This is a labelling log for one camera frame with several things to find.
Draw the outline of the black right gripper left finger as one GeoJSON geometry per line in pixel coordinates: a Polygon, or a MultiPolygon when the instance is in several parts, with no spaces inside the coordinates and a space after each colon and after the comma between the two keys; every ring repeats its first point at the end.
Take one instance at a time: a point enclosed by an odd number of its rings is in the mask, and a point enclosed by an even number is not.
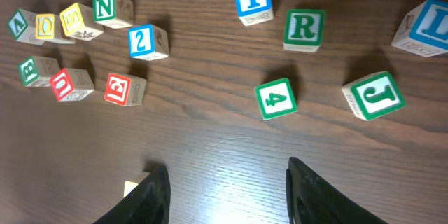
{"type": "Polygon", "coordinates": [[[167,167],[158,164],[138,186],[94,224],[168,224],[171,185],[167,167]]]}

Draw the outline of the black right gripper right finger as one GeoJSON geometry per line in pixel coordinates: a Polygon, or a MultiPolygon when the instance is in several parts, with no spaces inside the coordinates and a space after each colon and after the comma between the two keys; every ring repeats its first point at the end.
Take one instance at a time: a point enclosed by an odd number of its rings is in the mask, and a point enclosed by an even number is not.
{"type": "Polygon", "coordinates": [[[386,224],[296,157],[288,160],[286,201],[290,224],[386,224]]]}

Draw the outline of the yellow C block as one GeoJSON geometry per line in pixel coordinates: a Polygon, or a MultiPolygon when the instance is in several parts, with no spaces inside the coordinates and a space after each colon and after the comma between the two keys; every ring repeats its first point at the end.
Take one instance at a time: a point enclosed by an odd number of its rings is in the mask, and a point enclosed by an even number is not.
{"type": "Polygon", "coordinates": [[[135,176],[130,180],[126,180],[124,184],[123,197],[126,197],[128,194],[130,194],[133,189],[135,189],[140,184],[140,182],[142,182],[150,174],[150,172],[143,171],[138,176],[135,176]]]}

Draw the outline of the green R block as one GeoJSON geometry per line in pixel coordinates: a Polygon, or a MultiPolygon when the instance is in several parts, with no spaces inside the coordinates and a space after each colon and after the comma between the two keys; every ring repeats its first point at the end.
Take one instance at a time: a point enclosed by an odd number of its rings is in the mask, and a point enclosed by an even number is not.
{"type": "Polygon", "coordinates": [[[315,53],[322,44],[326,12],[316,9],[291,9],[287,12],[283,49],[315,53]]]}

